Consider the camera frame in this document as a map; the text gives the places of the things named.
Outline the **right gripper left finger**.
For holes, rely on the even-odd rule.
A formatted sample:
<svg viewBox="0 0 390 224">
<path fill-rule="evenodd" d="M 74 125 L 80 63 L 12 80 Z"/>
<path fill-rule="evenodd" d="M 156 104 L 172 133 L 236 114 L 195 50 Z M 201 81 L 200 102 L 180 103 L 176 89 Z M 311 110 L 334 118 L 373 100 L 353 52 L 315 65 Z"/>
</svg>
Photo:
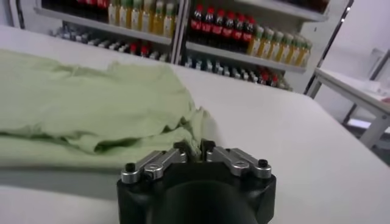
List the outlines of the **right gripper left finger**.
<svg viewBox="0 0 390 224">
<path fill-rule="evenodd" d="M 135 184 L 144 177 L 158 180 L 172 164 L 193 161 L 195 155 L 189 144 L 184 141 L 175 142 L 169 150 L 155 150 L 136 163 L 127 163 L 121 171 L 121 182 Z"/>
</svg>

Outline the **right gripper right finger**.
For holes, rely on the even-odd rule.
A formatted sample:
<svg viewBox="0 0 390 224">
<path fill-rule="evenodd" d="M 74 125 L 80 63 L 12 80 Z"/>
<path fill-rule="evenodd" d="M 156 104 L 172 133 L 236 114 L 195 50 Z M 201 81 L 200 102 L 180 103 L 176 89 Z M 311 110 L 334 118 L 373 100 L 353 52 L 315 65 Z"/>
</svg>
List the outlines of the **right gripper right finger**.
<svg viewBox="0 0 390 224">
<path fill-rule="evenodd" d="M 204 161 L 223 163 L 236 177 L 243 177 L 248 173 L 259 179 L 269 179 L 272 176 L 272 167 L 266 159 L 256 159 L 241 149 L 225 149 L 217 146 L 214 141 L 204 139 L 201 151 Z"/>
</svg>

